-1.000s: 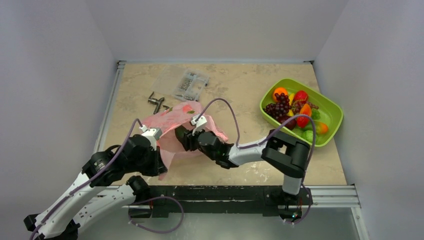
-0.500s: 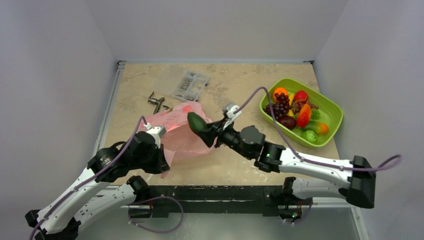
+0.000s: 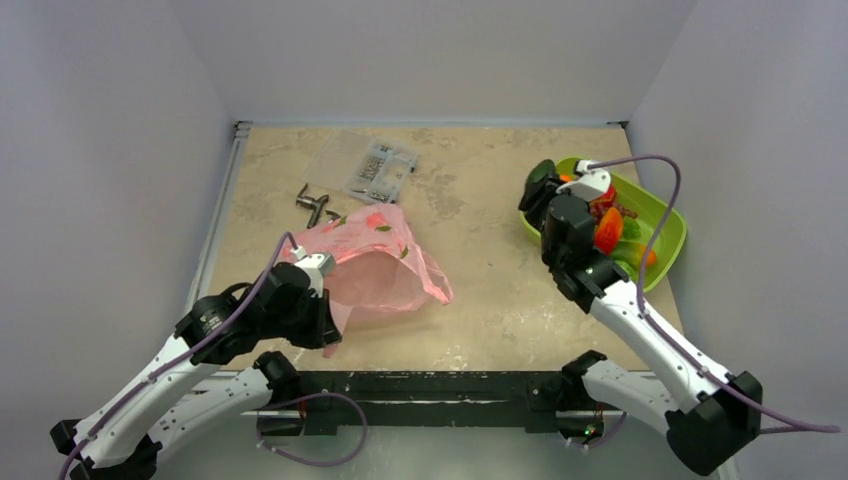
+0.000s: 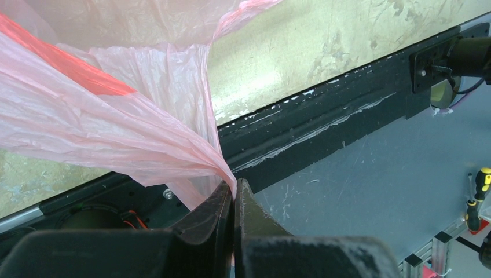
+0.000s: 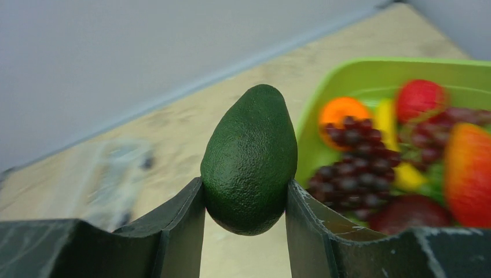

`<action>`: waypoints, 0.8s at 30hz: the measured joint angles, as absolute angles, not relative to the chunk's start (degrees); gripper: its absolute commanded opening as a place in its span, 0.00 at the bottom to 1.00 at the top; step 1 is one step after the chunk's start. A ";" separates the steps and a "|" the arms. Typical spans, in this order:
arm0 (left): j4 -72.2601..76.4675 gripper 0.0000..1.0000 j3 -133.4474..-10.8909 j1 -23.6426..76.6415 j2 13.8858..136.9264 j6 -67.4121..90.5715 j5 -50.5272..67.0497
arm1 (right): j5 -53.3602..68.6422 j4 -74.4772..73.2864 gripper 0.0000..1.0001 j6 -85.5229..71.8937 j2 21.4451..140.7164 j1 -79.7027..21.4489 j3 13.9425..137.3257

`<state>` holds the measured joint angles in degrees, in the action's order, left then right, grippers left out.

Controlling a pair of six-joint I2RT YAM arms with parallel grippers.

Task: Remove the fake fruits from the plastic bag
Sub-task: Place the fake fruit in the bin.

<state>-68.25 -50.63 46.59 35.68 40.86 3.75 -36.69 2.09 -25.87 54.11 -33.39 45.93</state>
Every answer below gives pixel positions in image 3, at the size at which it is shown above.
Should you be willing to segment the fake green avocado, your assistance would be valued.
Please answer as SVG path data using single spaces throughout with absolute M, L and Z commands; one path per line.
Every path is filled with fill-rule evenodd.
M 528 174 L 525 181 L 526 190 L 557 188 L 561 185 L 560 174 L 556 164 L 551 159 L 539 162 Z

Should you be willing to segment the pink plastic bag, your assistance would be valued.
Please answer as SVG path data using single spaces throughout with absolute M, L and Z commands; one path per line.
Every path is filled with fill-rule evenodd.
M 431 301 L 454 300 L 447 276 L 417 242 L 396 204 L 360 208 L 297 232 L 294 239 L 306 253 L 327 253 L 336 262 L 324 285 L 340 332 L 417 311 Z

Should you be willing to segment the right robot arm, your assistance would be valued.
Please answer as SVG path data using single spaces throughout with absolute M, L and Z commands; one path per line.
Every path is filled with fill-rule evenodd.
M 527 181 L 520 212 L 536 220 L 541 258 L 559 292 L 622 339 L 656 376 L 625 372 L 597 352 L 564 367 L 564 399 L 576 407 L 611 403 L 662 434 L 692 472 L 708 476 L 755 440 L 763 387 L 751 373 L 730 372 L 671 327 L 637 285 L 593 240 L 588 201 L 561 186 L 557 174 Z

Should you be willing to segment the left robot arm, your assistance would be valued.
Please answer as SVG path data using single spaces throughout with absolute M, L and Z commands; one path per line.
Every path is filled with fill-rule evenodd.
M 265 339 L 323 349 L 341 339 L 331 318 L 328 253 L 280 262 L 253 283 L 236 283 L 196 301 L 160 351 L 109 402 L 50 431 L 66 460 L 60 478 L 149 479 L 157 464 L 215 423 L 302 394 L 300 375 L 280 352 L 265 353 L 233 379 L 192 400 L 201 381 Z

